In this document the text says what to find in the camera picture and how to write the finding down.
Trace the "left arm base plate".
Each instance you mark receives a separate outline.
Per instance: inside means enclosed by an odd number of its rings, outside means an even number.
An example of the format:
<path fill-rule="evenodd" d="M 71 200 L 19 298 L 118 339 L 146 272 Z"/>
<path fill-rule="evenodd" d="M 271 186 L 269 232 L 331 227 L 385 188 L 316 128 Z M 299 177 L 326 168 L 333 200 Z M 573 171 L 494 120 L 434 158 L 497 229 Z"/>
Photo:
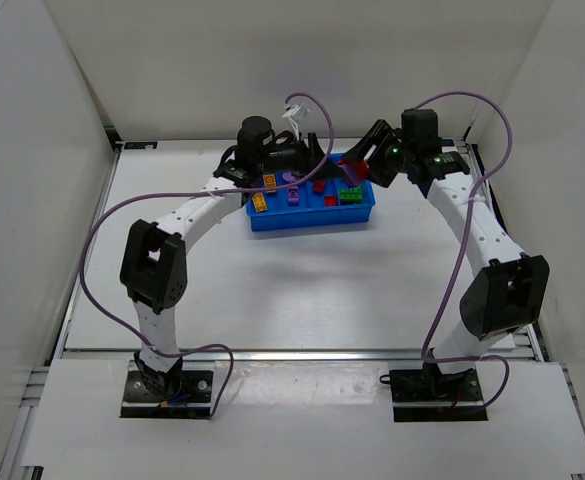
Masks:
<path fill-rule="evenodd" d="M 125 419 L 208 419 L 213 402 L 214 371 L 183 369 L 169 393 L 148 389 L 143 375 L 132 364 L 123 387 L 119 417 Z"/>

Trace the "green number two lego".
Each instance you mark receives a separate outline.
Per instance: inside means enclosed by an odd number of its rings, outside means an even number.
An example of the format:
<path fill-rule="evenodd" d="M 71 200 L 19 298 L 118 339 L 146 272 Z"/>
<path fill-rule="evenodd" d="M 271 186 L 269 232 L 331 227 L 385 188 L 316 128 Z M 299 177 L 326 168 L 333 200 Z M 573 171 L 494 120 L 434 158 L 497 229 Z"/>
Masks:
<path fill-rule="evenodd" d="M 337 191 L 340 205 L 358 205 L 364 202 L 364 189 L 362 185 L 353 188 L 343 188 Z"/>

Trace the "red flower lego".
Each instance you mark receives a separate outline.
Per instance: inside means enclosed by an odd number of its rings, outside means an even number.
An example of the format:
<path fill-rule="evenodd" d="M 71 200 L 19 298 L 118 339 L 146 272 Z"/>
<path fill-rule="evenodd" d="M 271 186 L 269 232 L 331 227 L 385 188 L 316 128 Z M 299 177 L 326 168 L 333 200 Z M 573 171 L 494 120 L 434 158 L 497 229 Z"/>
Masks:
<path fill-rule="evenodd" d="M 347 164 L 350 165 L 359 175 L 359 178 L 361 179 L 361 181 L 364 181 L 367 179 L 367 175 L 368 175 L 368 170 L 369 167 L 367 165 L 367 163 L 365 161 L 361 161 L 361 162 L 345 162 L 343 160 L 339 161 L 339 166 L 341 167 L 342 165 Z"/>

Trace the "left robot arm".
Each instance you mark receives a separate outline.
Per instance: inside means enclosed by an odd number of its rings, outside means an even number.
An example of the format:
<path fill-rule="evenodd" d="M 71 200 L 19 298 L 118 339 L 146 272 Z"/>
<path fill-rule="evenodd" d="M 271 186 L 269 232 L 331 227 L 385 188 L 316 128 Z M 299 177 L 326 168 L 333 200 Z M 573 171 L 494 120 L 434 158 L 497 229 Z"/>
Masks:
<path fill-rule="evenodd" d="M 201 196 L 154 221 L 130 227 L 120 281 L 136 310 L 143 337 L 135 363 L 146 388 L 162 400 L 180 394 L 182 359 L 175 307 L 187 287 L 187 254 L 215 224 L 242 208 L 266 174 L 343 179 L 341 165 L 321 149 L 315 134 L 276 134 L 262 116 L 243 120 L 235 145 L 221 156 Z"/>

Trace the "purple paw lego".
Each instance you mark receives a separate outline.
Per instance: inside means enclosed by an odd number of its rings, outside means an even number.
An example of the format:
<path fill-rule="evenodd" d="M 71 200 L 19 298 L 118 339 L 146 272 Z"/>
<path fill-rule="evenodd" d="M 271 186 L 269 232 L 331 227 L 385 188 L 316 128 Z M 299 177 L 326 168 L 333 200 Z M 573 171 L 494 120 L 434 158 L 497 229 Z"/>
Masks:
<path fill-rule="evenodd" d="M 289 187 L 286 193 L 287 204 L 298 206 L 300 204 L 300 190 L 298 187 Z"/>

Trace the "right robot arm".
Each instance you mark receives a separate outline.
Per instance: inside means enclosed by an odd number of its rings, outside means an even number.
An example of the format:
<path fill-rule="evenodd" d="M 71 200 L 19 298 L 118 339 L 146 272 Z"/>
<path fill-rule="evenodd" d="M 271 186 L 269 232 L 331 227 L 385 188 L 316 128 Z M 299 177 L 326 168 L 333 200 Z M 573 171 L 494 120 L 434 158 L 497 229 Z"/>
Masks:
<path fill-rule="evenodd" d="M 459 323 L 441 343 L 423 349 L 423 368 L 434 380 L 469 371 L 495 343 L 538 319 L 548 262 L 528 255 L 501 227 L 467 162 L 456 151 L 444 151 L 433 110 L 404 111 L 398 128 L 377 120 L 341 161 L 384 188 L 406 175 L 446 220 L 461 260 L 471 267 Z"/>

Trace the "red curved lego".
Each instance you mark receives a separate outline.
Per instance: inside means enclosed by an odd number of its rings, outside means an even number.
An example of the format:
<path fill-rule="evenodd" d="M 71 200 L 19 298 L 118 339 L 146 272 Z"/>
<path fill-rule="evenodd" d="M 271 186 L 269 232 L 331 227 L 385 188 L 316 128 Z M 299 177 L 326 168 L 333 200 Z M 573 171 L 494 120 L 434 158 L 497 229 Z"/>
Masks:
<path fill-rule="evenodd" d="M 324 208 L 335 208 L 340 206 L 340 199 L 337 195 L 324 195 L 323 196 L 323 207 Z"/>

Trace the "yellow rounded lego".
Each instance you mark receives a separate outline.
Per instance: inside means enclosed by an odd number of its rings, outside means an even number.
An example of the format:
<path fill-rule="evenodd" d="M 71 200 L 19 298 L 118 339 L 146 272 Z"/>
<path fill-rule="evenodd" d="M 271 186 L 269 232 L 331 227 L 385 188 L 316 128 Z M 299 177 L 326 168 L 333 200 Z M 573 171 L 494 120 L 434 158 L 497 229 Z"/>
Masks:
<path fill-rule="evenodd" d="M 277 191 L 277 177 L 275 174 L 264 174 L 263 178 L 263 186 L 266 189 L 267 194 L 272 194 Z"/>

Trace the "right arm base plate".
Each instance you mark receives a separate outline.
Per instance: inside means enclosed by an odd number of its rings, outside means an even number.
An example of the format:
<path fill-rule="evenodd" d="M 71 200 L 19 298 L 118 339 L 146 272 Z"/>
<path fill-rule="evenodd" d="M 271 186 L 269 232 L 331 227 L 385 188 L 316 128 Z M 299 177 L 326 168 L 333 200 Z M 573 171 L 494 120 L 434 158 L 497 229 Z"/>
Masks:
<path fill-rule="evenodd" d="M 391 369 L 379 382 L 390 388 L 395 423 L 488 420 L 475 369 L 448 375 L 424 363 L 417 369 Z"/>

